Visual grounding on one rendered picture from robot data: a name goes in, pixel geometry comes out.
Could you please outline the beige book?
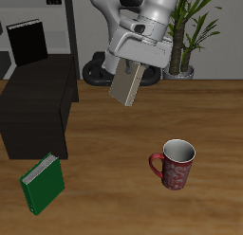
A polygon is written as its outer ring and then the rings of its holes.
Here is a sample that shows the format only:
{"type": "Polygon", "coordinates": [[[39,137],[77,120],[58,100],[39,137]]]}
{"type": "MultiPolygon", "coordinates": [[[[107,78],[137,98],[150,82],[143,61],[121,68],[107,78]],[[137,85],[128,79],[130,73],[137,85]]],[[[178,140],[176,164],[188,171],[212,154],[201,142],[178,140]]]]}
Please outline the beige book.
{"type": "Polygon", "coordinates": [[[132,106],[137,95],[145,67],[120,58],[109,95],[124,106],[132,106]]]}

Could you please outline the dark wooden cabinet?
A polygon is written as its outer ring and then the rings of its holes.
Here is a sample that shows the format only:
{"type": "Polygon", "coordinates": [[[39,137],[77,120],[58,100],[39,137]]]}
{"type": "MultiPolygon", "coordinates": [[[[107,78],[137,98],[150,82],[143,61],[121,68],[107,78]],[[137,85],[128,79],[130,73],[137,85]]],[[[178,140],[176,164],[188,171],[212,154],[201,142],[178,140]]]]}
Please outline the dark wooden cabinet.
{"type": "Polygon", "coordinates": [[[70,54],[15,68],[0,95],[0,135],[10,159],[67,158],[65,128],[79,100],[70,54]]]}

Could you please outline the black book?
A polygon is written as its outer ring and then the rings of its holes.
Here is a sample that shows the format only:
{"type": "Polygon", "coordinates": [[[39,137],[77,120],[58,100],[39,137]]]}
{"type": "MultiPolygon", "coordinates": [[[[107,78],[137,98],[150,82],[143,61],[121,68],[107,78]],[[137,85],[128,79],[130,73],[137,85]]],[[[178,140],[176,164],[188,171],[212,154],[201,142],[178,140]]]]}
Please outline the black book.
{"type": "Polygon", "coordinates": [[[43,23],[38,19],[7,26],[7,33],[17,66],[48,57],[43,23]]]}

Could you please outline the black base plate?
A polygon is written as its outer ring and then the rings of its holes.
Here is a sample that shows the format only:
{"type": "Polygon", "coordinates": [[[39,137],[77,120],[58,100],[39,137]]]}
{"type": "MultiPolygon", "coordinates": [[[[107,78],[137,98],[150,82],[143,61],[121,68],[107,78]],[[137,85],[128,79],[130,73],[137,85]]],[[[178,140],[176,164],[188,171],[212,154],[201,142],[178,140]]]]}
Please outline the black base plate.
{"type": "MultiPolygon", "coordinates": [[[[110,86],[114,76],[102,69],[104,62],[104,52],[98,51],[93,54],[92,60],[83,68],[83,79],[93,86],[110,86]]],[[[158,67],[149,66],[143,73],[140,86],[150,86],[156,84],[161,77],[158,67]]]]}

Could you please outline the green pot plant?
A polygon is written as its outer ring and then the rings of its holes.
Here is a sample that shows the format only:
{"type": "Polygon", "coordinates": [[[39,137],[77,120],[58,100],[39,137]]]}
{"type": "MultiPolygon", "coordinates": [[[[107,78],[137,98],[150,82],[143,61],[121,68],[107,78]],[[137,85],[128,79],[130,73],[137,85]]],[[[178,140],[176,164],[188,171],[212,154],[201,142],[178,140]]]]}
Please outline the green pot plant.
{"type": "Polygon", "coordinates": [[[195,70],[190,65],[194,50],[203,49],[201,43],[211,36],[219,34],[215,31],[217,19],[204,27],[208,12],[195,15],[213,0],[178,0],[171,15],[169,35],[173,38],[173,48],[169,63],[162,69],[165,80],[191,80],[195,70]]]}

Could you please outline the red patterned mug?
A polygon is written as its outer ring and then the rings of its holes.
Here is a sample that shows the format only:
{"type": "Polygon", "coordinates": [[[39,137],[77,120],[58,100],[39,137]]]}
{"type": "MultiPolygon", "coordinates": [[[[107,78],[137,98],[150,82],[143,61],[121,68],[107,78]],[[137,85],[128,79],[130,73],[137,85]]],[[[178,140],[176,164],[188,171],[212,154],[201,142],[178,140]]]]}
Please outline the red patterned mug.
{"type": "Polygon", "coordinates": [[[161,179],[162,184],[169,190],[181,190],[184,188],[196,150],[192,144],[181,139],[168,140],[162,153],[154,153],[149,157],[149,166],[153,173],[161,179]],[[153,161],[160,159],[162,170],[158,171],[153,161]]]}

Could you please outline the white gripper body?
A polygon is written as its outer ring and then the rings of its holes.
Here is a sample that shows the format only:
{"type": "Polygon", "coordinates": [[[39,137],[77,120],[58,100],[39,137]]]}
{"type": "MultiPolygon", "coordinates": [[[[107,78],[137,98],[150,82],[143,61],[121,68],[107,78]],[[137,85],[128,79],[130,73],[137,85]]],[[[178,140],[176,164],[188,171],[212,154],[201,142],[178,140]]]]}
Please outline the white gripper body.
{"type": "Polygon", "coordinates": [[[173,42],[164,38],[156,45],[142,41],[142,36],[124,28],[115,31],[110,42],[109,51],[120,58],[164,68],[170,61],[173,42]]]}

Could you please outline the green book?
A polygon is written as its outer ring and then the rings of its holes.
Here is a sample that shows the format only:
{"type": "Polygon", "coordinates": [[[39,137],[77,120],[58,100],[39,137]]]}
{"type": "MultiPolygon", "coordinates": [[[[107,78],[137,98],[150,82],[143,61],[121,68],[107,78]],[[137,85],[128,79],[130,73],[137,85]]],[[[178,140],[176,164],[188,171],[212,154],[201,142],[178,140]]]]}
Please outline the green book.
{"type": "Polygon", "coordinates": [[[47,154],[19,182],[29,210],[39,215],[65,189],[59,157],[47,154]]]}

